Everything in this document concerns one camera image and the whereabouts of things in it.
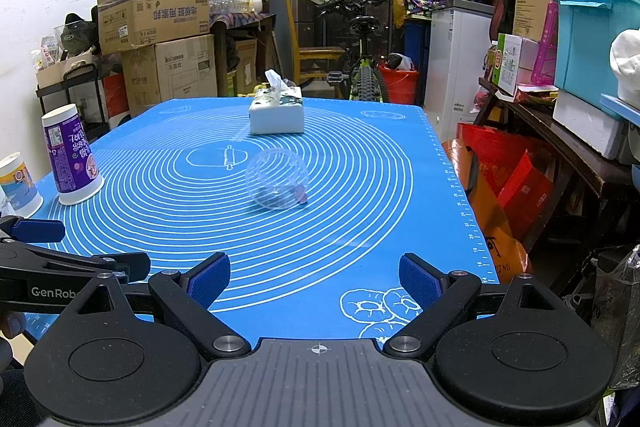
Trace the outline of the clear plastic cup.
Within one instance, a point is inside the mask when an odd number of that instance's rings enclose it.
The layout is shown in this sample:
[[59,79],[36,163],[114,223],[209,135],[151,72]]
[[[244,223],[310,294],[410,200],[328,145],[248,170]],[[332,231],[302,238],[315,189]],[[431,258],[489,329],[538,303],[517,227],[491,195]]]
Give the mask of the clear plastic cup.
[[308,169],[303,158],[284,148],[262,150],[245,169],[250,200],[269,210],[306,205],[308,181]]

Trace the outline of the yellow blue paper cup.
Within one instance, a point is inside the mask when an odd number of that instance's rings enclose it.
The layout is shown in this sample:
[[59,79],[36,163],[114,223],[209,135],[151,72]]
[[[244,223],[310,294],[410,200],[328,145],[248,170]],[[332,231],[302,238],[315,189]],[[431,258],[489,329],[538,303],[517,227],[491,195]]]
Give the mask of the yellow blue paper cup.
[[41,207],[43,198],[32,181],[20,152],[11,153],[1,159],[0,182],[18,217],[30,218]]

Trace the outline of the purple white paper cup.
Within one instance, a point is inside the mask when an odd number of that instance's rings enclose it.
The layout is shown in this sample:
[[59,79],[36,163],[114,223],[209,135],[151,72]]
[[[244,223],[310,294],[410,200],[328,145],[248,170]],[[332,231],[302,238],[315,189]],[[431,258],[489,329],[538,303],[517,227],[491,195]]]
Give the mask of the purple white paper cup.
[[41,117],[41,124],[60,204],[73,206],[96,195],[104,178],[96,165],[77,105],[50,110]]

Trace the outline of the red gift bag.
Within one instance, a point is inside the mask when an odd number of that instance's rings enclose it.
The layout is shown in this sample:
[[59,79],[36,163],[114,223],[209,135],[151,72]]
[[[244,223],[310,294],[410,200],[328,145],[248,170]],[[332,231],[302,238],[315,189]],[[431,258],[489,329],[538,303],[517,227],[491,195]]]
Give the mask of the red gift bag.
[[458,124],[457,137],[478,157],[513,236],[525,239],[553,190],[551,150],[538,139],[475,124]]

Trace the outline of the blue silicone baking mat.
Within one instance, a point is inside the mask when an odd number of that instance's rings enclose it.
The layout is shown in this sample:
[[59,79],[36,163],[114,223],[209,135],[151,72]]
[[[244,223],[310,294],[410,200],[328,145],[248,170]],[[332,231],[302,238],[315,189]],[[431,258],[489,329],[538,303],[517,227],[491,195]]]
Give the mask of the blue silicone baking mat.
[[212,304],[248,340],[385,340],[419,313],[398,265],[497,274],[465,191],[416,106],[310,98],[299,134],[254,135],[245,98],[157,105],[93,143],[104,184],[73,206],[43,178],[62,251],[144,251],[186,271],[221,251]]

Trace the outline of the black metal shelf rack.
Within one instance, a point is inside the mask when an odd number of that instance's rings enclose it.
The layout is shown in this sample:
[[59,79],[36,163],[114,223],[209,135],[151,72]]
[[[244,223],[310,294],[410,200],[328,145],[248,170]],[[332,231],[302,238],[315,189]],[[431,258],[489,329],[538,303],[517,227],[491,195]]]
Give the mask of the black metal shelf rack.
[[80,65],[67,74],[50,66],[37,72],[36,78],[41,113],[75,104],[90,143],[110,131],[106,98],[96,65]]

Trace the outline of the lower cardboard box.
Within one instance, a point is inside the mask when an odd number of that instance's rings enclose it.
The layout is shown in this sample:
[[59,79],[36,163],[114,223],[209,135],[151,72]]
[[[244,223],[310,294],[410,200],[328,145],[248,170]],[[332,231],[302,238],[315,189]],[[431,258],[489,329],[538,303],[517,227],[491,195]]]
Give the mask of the lower cardboard box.
[[212,35],[172,40],[122,54],[129,110],[136,117],[174,98],[215,98]]

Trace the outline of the white tissue pack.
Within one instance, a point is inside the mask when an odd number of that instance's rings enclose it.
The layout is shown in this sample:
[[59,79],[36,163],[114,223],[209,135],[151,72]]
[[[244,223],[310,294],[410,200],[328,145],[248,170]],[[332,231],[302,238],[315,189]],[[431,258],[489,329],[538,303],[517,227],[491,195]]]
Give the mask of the white tissue pack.
[[275,70],[265,71],[268,86],[254,94],[248,118],[252,135],[299,134],[305,129],[302,90]]

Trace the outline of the red bucket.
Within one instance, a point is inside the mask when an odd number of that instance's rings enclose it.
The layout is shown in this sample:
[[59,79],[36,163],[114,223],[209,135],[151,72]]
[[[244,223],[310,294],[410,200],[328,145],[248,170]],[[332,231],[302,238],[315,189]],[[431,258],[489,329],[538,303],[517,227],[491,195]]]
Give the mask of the red bucket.
[[417,70],[389,69],[385,65],[378,66],[385,82],[390,103],[412,105],[416,99],[419,72]]

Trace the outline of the white foam box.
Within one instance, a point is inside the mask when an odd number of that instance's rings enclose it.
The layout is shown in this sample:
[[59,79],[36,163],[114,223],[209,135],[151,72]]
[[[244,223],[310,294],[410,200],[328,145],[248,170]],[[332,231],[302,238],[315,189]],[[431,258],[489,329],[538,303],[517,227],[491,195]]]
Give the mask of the white foam box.
[[553,119],[605,159],[620,157],[626,138],[625,123],[581,98],[560,90]]

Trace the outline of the black bicycle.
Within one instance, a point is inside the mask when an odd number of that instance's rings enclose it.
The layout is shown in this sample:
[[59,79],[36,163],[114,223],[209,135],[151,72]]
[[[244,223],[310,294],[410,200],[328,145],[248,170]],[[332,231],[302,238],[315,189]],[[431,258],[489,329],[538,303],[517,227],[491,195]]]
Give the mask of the black bicycle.
[[367,13],[369,6],[379,6],[385,0],[307,0],[319,10],[318,17],[338,14],[355,41],[342,48],[345,53],[335,62],[318,62],[326,75],[320,78],[349,101],[388,103],[388,93],[378,60],[372,48],[373,38],[381,29],[380,21]]

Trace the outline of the green white product box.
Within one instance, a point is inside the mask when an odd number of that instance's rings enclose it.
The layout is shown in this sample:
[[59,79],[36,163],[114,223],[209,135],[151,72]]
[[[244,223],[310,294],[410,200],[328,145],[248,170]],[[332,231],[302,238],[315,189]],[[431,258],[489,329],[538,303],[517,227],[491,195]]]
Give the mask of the green white product box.
[[510,34],[498,35],[497,58],[492,82],[507,94],[514,95],[520,84],[532,82],[539,43]]

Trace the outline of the white chest freezer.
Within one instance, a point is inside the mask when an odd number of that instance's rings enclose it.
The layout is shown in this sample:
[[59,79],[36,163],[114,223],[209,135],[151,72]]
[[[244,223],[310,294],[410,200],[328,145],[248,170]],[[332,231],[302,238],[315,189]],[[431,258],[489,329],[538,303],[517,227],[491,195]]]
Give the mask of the white chest freezer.
[[449,0],[431,15],[431,37],[423,107],[440,142],[456,137],[458,124],[471,124],[478,78],[491,46],[494,8]]

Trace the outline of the wooden chair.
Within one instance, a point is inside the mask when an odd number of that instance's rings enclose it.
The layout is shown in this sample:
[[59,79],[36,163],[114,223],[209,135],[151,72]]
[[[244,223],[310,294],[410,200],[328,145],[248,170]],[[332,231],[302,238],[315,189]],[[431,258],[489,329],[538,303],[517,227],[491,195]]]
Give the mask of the wooden chair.
[[305,81],[320,78],[326,72],[316,66],[318,62],[335,62],[345,51],[339,46],[316,46],[303,48],[299,45],[296,23],[294,20],[292,0],[284,0],[288,13],[288,29],[290,30],[293,82],[301,86]]

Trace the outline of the teal plastic storage bin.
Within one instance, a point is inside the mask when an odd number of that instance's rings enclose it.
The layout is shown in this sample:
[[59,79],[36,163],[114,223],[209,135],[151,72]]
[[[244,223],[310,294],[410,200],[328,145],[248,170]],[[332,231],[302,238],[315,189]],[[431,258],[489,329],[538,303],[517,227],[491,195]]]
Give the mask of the teal plastic storage bin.
[[624,30],[639,27],[639,0],[554,0],[559,5],[556,87],[600,107],[602,94],[616,95],[608,60]]

